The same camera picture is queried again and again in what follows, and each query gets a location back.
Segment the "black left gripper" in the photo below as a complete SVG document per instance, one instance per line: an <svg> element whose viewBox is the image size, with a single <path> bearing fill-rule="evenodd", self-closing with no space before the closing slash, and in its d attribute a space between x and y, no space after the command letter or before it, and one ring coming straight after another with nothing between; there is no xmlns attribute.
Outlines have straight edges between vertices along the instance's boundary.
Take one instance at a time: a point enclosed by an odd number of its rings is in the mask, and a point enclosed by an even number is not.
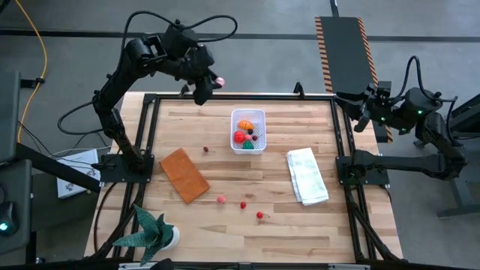
<svg viewBox="0 0 480 270"><path fill-rule="evenodd" d="M196 105L202 106L212 96L213 89L223 87L223 78L209 70L215 63L211 52L197 40L187 37L168 40L166 52L166 73L177 80L195 81Z"/></svg>

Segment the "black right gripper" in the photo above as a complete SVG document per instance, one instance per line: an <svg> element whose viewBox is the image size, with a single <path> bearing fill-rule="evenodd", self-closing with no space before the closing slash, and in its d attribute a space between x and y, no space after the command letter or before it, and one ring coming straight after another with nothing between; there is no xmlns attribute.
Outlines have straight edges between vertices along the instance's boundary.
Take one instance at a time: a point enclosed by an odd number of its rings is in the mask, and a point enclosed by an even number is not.
<svg viewBox="0 0 480 270"><path fill-rule="evenodd" d="M380 125L387 125L392 118L392 102L385 94L352 94L348 92L337 92L334 101L342 109L358 110L362 105L362 114L353 130L357 133L364 131L370 120Z"/></svg>

